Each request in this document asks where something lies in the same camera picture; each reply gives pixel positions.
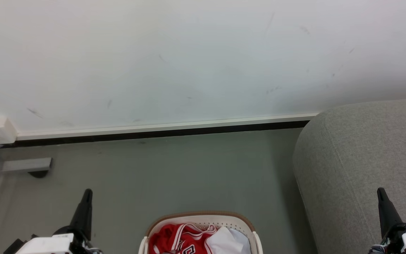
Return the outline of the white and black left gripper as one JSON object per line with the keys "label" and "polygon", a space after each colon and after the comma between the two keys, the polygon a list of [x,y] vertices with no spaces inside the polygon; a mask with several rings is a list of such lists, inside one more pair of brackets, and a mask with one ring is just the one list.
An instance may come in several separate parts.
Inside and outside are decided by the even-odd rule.
{"label": "white and black left gripper", "polygon": [[70,226],[57,230],[51,237],[32,237],[16,247],[15,254],[101,254],[102,250],[93,247],[92,231],[92,195],[86,189]]}

